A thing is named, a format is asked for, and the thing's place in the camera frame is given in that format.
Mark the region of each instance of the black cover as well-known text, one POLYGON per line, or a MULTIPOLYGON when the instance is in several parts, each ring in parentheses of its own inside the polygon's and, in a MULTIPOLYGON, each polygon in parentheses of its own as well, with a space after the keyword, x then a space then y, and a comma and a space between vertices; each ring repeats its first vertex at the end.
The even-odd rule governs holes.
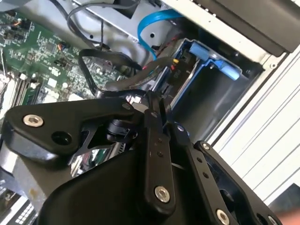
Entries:
POLYGON ((300 44, 300 7, 291 0, 195 0, 269 53, 300 44))

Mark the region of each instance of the black mechanical arm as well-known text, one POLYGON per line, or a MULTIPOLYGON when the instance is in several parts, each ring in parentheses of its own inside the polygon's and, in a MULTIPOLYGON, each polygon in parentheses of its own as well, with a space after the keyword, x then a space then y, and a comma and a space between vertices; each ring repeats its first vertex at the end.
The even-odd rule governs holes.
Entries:
POLYGON ((192 145, 163 100, 145 99, 147 107, 103 98, 7 112, 2 137, 37 224, 281 224, 209 144, 192 145), (116 142, 124 153, 69 177, 74 156, 116 142))

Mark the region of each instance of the motherboard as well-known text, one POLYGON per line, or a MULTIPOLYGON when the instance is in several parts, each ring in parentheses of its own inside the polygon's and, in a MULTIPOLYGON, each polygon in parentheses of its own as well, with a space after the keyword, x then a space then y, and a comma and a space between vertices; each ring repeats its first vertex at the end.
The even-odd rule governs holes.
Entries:
MULTIPOLYGON (((1 111, 16 105, 94 98, 77 63, 80 49, 21 14, 0 14, 0 50, 7 64, 5 73, 0 61, 1 111)), ((110 62, 84 61, 100 88, 124 77, 110 62)))

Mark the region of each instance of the green circuit board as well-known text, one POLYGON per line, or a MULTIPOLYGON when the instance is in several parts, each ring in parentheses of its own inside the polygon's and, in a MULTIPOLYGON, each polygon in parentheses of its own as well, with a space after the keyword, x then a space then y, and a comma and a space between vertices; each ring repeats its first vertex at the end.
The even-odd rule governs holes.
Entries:
MULTIPOLYGON (((18 24, 0 26, 0 49, 6 55, 8 71, 28 82, 23 104, 30 104, 32 96, 36 96, 36 103, 42 103, 46 95, 52 96, 46 102, 68 101, 72 94, 93 98, 77 64, 78 48, 21 14, 0 14, 0 24, 18 24)), ((84 60, 98 87, 124 77, 109 62, 84 60)))

